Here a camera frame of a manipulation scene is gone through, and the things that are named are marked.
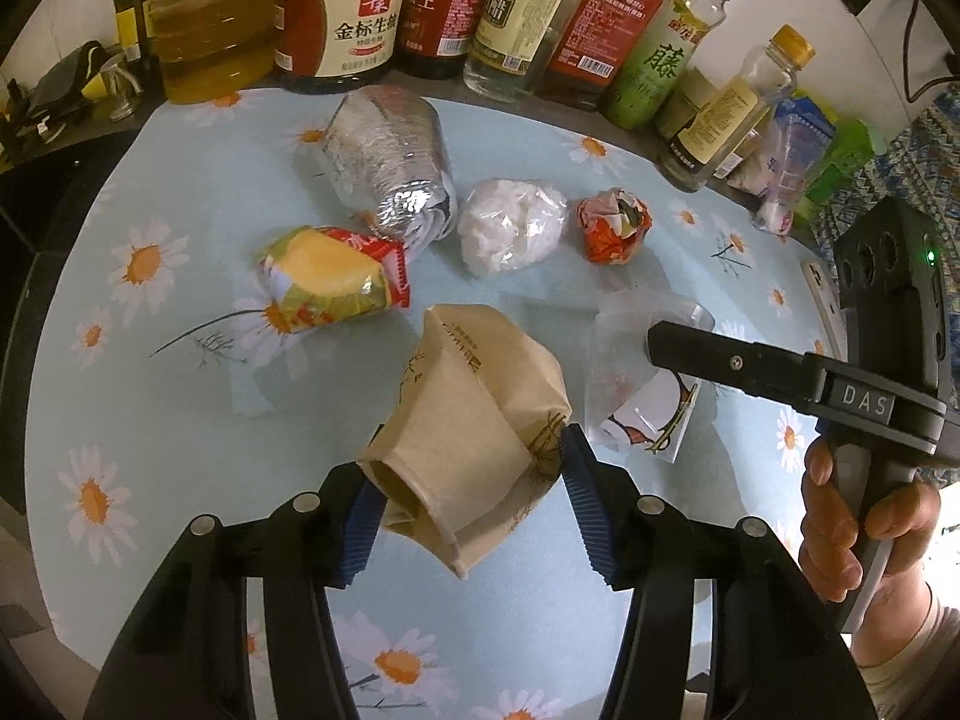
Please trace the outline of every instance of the red logo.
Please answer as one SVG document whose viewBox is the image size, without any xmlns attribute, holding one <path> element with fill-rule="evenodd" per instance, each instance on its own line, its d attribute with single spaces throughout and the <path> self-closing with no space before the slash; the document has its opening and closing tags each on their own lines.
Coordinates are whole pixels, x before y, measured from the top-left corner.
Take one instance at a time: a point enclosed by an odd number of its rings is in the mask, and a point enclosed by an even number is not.
<svg viewBox="0 0 960 720">
<path fill-rule="evenodd" d="M 360 0 L 357 16 L 378 16 L 390 10 L 390 0 Z"/>
</svg>

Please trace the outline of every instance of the light blue tablecloth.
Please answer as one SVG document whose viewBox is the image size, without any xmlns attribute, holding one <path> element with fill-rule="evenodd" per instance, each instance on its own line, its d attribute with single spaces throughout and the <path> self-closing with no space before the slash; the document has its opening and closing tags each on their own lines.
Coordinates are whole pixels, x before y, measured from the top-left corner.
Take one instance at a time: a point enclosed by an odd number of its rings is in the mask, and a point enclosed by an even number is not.
<svg viewBox="0 0 960 720">
<path fill-rule="evenodd" d="M 644 250 L 625 268 L 592 266 L 571 225 L 545 262 L 480 280 L 454 236 L 410 266 L 406 313 L 306 338 L 280 338 L 248 316 L 152 357 L 201 322 L 266 307 L 253 263 L 266 242 L 301 224 L 349 226 L 310 157 L 309 133 L 338 101 L 259 90 L 162 106 L 70 255 L 32 380 L 26 479 L 43 593 L 61 640 L 90 664 L 103 663 L 192 517 L 265 517 L 366 445 L 390 415 L 433 303 L 488 303 L 547 346 L 563 366 L 575 419 L 597 295 L 638 280 L 699 300 L 719 332 L 798 352 L 826 341 L 800 272 L 812 255 L 755 230 L 743 209 L 712 191 L 681 194 L 618 148 L 437 101 L 462 196 L 492 176 L 549 179 L 570 199 L 621 185 L 653 214 Z M 812 438 L 810 418 L 705 386 L 675 466 L 645 457 L 628 468 L 642 490 L 691 518 L 766 519 L 795 554 Z M 251 673 L 269 717 L 256 589 Z M 415 543 L 381 533 L 368 570 L 330 592 L 354 697 L 377 707 L 361 714 L 412 719 L 592 720 L 628 603 L 590 570 L 563 485 L 467 581 Z M 695 623 L 692 671 L 709 664 L 709 603 L 698 605 Z"/>
</svg>

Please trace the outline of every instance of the crumpled orange wrapper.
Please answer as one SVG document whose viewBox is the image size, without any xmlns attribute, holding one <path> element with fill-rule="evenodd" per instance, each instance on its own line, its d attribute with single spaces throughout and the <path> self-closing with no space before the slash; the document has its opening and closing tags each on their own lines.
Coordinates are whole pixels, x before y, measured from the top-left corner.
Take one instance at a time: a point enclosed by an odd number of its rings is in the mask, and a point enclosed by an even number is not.
<svg viewBox="0 0 960 720">
<path fill-rule="evenodd" d="M 613 187 L 581 200 L 577 223 L 584 228 L 589 261 L 625 265 L 640 248 L 654 220 L 639 197 Z"/>
<path fill-rule="evenodd" d="M 569 419 L 547 349 L 490 306 L 432 306 L 400 403 L 357 463 L 389 499 L 383 526 L 466 579 L 557 480 Z"/>
</svg>

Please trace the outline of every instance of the metal pivot bolt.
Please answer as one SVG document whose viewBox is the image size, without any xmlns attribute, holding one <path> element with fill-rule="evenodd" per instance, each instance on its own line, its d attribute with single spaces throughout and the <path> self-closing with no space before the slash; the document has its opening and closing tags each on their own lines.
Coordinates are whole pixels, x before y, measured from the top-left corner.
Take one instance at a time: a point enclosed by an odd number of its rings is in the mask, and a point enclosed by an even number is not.
<svg viewBox="0 0 960 720">
<path fill-rule="evenodd" d="M 213 517 L 209 514 L 201 514 L 199 517 L 194 517 L 193 522 L 190 523 L 190 533 L 194 536 L 206 536 L 216 527 L 217 521 Z"/>
<path fill-rule="evenodd" d="M 741 525 L 743 532 L 747 533 L 747 536 L 753 536 L 754 538 L 763 538 L 767 535 L 767 525 L 762 519 L 757 519 L 756 517 L 747 517 L 743 520 Z"/>
<path fill-rule="evenodd" d="M 664 501 L 656 495 L 641 495 L 640 500 L 637 501 L 637 509 L 644 514 L 663 514 L 665 508 Z"/>
<path fill-rule="evenodd" d="M 294 511 L 301 514 L 313 512 L 320 506 L 320 496 L 317 493 L 301 493 L 294 498 Z"/>
</svg>

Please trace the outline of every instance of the yellow bottle cap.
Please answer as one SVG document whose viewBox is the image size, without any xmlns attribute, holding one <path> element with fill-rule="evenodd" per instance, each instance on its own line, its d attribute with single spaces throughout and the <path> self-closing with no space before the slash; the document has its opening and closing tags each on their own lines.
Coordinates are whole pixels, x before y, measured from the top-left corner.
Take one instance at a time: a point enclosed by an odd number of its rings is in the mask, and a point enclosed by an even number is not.
<svg viewBox="0 0 960 720">
<path fill-rule="evenodd" d="M 798 68 L 806 67 L 808 62 L 816 55 L 813 46 L 806 42 L 806 38 L 788 23 L 778 30 L 770 42 L 780 49 Z"/>
</svg>

